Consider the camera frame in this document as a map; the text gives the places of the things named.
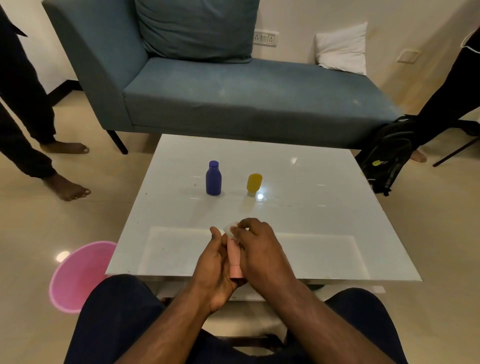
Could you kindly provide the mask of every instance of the yellow bottle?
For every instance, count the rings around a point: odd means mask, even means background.
[[[248,196],[255,197],[257,191],[260,189],[260,185],[262,184],[262,175],[259,173],[251,174],[248,177],[247,182],[247,191]]]

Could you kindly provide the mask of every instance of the dark pants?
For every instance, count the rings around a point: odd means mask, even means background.
[[[472,35],[466,45],[480,51],[480,30]],[[465,114],[480,107],[479,65],[480,54],[466,48],[460,51],[444,84],[418,114],[420,145],[450,127],[479,129],[476,121],[457,122]]]
[[[18,116],[32,138],[41,144],[55,141],[54,113],[12,24],[0,12],[0,97]],[[25,174],[45,178],[55,174],[52,161],[32,148],[0,103],[0,152]]]
[[[397,364],[405,364],[395,326],[380,300],[368,291],[348,289],[327,302]],[[90,294],[78,318],[65,364],[114,363],[162,314],[164,305],[137,278],[113,276]],[[292,335],[282,351],[266,356],[245,355],[201,330],[187,363],[311,363]]]

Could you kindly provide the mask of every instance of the forearm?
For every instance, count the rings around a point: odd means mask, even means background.
[[[116,364],[184,363],[209,314],[207,297],[187,286]]]
[[[394,364],[298,280],[265,299],[315,363]]]

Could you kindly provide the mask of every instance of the pink plastic basin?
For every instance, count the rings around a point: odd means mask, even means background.
[[[60,311],[77,314],[93,289],[107,276],[105,271],[117,245],[94,242],[71,253],[53,273],[48,293]]]

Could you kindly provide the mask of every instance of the white pillow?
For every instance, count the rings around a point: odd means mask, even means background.
[[[319,66],[367,75],[365,64],[365,22],[348,29],[315,36],[316,60]]]

